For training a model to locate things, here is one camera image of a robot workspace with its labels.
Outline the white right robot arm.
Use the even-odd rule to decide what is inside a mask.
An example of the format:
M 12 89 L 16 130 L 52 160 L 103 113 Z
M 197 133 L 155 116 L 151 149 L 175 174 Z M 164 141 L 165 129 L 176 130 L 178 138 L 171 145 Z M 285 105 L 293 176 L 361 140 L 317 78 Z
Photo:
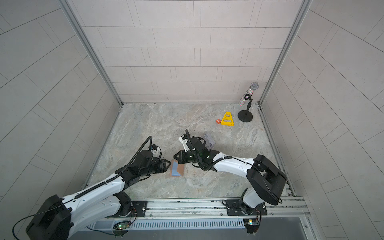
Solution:
M 238 158 L 206 148 L 206 141 L 200 137 L 183 134 L 179 137 L 184 149 L 174 155 L 179 164 L 197 164 L 203 171 L 226 172 L 246 178 L 252 188 L 247 189 L 240 199 L 243 211 L 254 210 L 262 203 L 277 206 L 287 182 L 286 175 L 267 157 Z

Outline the pink leather card holder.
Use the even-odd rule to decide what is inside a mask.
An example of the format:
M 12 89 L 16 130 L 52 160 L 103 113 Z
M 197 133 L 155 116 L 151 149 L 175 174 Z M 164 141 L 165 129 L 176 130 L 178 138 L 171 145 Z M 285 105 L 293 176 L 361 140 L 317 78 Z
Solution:
M 178 161 L 172 160 L 170 177 L 183 177 L 185 166 Z

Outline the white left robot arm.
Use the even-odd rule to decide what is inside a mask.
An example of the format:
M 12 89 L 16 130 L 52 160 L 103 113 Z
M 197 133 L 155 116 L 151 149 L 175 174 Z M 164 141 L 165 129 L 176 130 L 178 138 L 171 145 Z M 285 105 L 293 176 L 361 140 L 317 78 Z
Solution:
M 26 228 L 31 240 L 66 240 L 100 219 L 127 216 L 131 198 L 125 189 L 140 178 L 165 173 L 171 162 L 160 159 L 160 150 L 142 150 L 105 180 L 82 191 L 45 200 Z

